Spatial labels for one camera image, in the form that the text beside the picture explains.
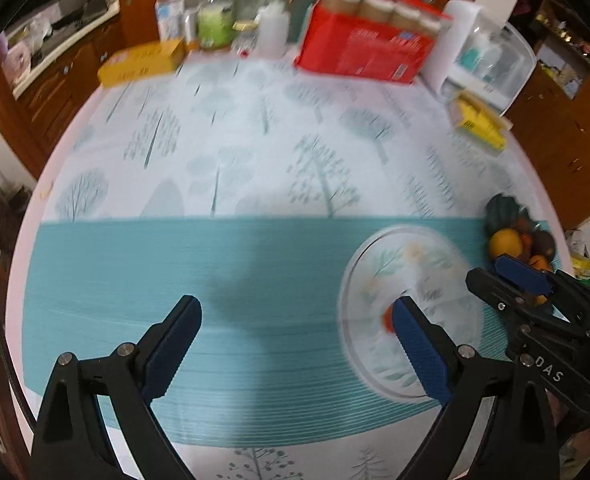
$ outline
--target white container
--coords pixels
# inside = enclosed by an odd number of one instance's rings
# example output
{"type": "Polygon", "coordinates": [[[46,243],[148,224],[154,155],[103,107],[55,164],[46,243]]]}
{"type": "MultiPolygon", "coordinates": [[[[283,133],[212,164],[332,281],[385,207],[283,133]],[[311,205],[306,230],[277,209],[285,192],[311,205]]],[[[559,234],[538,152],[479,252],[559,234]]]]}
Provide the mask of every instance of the white container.
{"type": "Polygon", "coordinates": [[[466,88],[503,115],[535,69],[531,47],[513,25],[500,27],[474,2],[451,0],[444,13],[453,23],[440,34],[422,78],[440,99],[466,88]]]}
{"type": "Polygon", "coordinates": [[[159,41],[177,40],[184,37],[183,13],[184,0],[158,0],[155,2],[159,41]]]}
{"type": "Polygon", "coordinates": [[[286,54],[291,15],[284,2],[272,2],[259,13],[259,29],[255,52],[259,57],[279,59],[286,54]]]}

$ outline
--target plastic bottle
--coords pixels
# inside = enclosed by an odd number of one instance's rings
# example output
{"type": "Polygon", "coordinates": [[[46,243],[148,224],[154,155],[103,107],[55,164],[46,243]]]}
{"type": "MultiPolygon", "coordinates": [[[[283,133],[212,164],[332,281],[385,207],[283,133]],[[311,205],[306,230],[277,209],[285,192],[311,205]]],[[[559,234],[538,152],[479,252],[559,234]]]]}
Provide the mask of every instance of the plastic bottle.
{"type": "Polygon", "coordinates": [[[493,69],[496,67],[501,57],[502,47],[500,47],[495,41],[491,40],[490,45],[482,54],[482,57],[480,57],[473,74],[482,79],[482,81],[493,83],[495,80],[493,69]]]}
{"type": "Polygon", "coordinates": [[[284,2],[272,2],[259,13],[256,53],[260,57],[279,59],[286,54],[291,15],[284,2]]]}
{"type": "Polygon", "coordinates": [[[460,65],[469,72],[474,72],[480,59],[490,47],[491,38],[489,32],[480,30],[473,34],[469,39],[469,47],[460,56],[460,65]]]}
{"type": "Polygon", "coordinates": [[[205,49],[227,48],[233,41],[233,0],[200,0],[198,35],[205,49]]]}

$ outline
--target red bag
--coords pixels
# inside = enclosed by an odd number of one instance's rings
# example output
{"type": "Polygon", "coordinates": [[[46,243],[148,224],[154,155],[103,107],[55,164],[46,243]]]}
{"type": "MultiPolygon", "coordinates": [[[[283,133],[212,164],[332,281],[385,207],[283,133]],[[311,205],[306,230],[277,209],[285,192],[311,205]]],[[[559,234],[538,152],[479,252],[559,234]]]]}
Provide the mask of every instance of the red bag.
{"type": "MultiPolygon", "coordinates": [[[[451,19],[420,0],[395,1],[443,22],[451,19]]],[[[434,44],[428,35],[330,12],[317,2],[295,65],[311,72],[411,83],[434,44]]]]}

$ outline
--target glass jar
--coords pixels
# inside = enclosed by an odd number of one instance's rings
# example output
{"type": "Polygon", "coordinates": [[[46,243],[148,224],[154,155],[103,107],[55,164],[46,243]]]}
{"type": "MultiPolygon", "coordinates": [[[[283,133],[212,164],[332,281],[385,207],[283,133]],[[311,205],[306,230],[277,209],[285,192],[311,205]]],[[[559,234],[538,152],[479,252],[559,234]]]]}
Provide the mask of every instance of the glass jar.
{"type": "Polygon", "coordinates": [[[248,57],[257,42],[257,24],[253,20],[239,20],[233,24],[236,32],[231,50],[240,57],[248,57]]]}

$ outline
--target label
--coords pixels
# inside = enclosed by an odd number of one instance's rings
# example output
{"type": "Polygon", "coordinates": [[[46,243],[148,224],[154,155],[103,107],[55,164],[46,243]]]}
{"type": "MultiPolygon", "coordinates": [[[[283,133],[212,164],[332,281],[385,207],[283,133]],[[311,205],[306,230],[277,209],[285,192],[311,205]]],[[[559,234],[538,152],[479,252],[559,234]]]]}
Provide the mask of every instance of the label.
{"type": "Polygon", "coordinates": [[[202,48],[220,48],[233,41],[233,13],[230,9],[206,7],[198,14],[198,34],[202,48]]]}

